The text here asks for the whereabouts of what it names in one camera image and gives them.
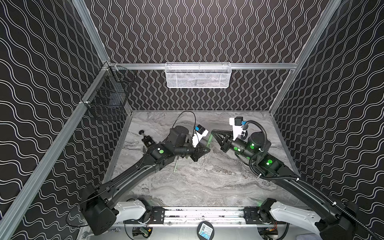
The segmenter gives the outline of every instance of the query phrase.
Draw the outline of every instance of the black round disc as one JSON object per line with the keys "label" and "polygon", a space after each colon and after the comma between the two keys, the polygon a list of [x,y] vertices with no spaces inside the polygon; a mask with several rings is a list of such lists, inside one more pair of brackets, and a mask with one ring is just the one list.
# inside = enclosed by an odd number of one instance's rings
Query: black round disc
{"label": "black round disc", "polygon": [[197,237],[200,240],[211,240],[214,238],[214,235],[214,227],[209,222],[203,221],[197,226]]}

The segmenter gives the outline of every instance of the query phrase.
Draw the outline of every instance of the black wire basket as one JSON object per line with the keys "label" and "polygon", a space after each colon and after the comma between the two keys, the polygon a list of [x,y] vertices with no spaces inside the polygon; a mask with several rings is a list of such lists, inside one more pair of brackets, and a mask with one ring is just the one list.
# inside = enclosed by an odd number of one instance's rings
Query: black wire basket
{"label": "black wire basket", "polygon": [[128,83],[116,81],[109,72],[103,76],[94,91],[90,103],[86,103],[91,115],[99,121],[118,121],[126,114],[124,110],[127,101]]}

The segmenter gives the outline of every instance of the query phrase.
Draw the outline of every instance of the black wall panel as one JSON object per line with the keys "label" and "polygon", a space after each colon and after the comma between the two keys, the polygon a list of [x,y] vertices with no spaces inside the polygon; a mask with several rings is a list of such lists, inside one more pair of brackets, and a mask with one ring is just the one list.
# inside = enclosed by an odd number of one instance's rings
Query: black wall panel
{"label": "black wall panel", "polygon": [[0,219],[102,63],[70,0],[0,0]]}
{"label": "black wall panel", "polygon": [[275,114],[301,176],[382,237],[383,33],[384,1],[343,0]]}
{"label": "black wall panel", "polygon": [[328,0],[86,0],[115,63],[291,63]]}
{"label": "black wall panel", "polygon": [[86,113],[12,239],[76,239],[79,228],[66,224],[67,213],[80,203],[82,189],[102,183],[124,122],[96,121]]}
{"label": "black wall panel", "polygon": [[168,88],[164,71],[139,71],[128,101],[136,110],[269,110],[288,72],[233,70],[228,88]]}

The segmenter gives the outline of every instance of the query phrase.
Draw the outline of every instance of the mesh basket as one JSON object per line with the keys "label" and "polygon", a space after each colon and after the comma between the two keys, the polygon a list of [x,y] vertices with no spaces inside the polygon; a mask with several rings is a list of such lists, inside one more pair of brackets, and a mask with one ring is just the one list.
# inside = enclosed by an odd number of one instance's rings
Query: mesh basket
{"label": "mesh basket", "polygon": [[126,84],[117,82],[113,75],[106,74],[103,78],[104,80],[99,83],[91,97],[92,101],[86,106],[96,120],[120,120],[127,101],[124,90]]}
{"label": "mesh basket", "polygon": [[227,88],[230,63],[166,63],[169,88]]}

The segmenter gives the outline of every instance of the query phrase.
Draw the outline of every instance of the marble surface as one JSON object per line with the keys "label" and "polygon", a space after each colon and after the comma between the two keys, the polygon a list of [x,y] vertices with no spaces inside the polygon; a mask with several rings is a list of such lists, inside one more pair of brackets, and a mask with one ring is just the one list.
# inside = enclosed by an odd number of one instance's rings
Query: marble surface
{"label": "marble surface", "polygon": [[[134,112],[132,123],[125,138],[113,177],[124,172],[143,156],[143,129],[155,142],[164,140],[180,112]],[[195,112],[196,125],[208,130],[231,130],[229,118],[243,116],[244,120],[255,120],[267,131],[272,146],[269,153],[291,166],[279,137],[267,112]],[[192,113],[183,113],[176,125],[190,131],[194,124]],[[259,131],[250,125],[248,132]],[[266,198],[275,198],[291,206],[304,206],[286,190],[251,173],[248,166],[236,158],[233,151],[224,153],[213,139],[211,152],[199,159],[179,158],[176,172],[175,162],[151,175],[130,193],[132,198],[144,197],[153,205],[161,206],[258,206]]]}

